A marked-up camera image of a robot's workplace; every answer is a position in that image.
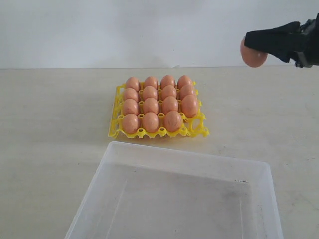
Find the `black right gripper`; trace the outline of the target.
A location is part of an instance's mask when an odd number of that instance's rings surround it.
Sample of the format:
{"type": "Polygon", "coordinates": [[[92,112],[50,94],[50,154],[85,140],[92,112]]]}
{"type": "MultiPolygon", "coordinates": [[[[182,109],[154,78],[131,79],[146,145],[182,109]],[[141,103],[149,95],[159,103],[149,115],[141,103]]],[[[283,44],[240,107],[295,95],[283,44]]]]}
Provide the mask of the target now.
{"type": "Polygon", "coordinates": [[[293,21],[280,27],[246,33],[244,45],[268,53],[296,68],[319,65],[319,14],[301,25],[293,21]]]}

